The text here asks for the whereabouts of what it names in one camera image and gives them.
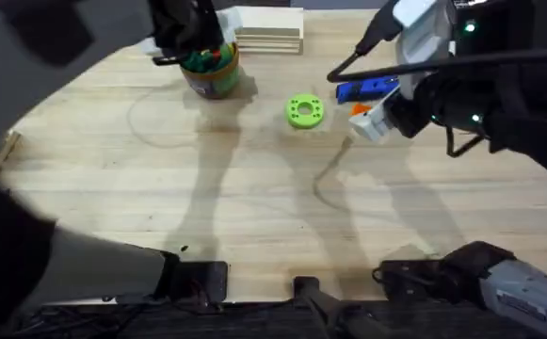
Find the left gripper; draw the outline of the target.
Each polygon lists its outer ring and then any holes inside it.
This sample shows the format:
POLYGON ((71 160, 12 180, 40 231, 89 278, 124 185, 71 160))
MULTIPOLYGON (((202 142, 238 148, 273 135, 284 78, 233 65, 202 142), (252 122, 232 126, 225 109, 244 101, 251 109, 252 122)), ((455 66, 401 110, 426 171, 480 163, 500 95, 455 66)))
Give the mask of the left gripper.
POLYGON ((162 58, 217 49, 223 33, 211 0, 150 0, 152 38, 162 58))

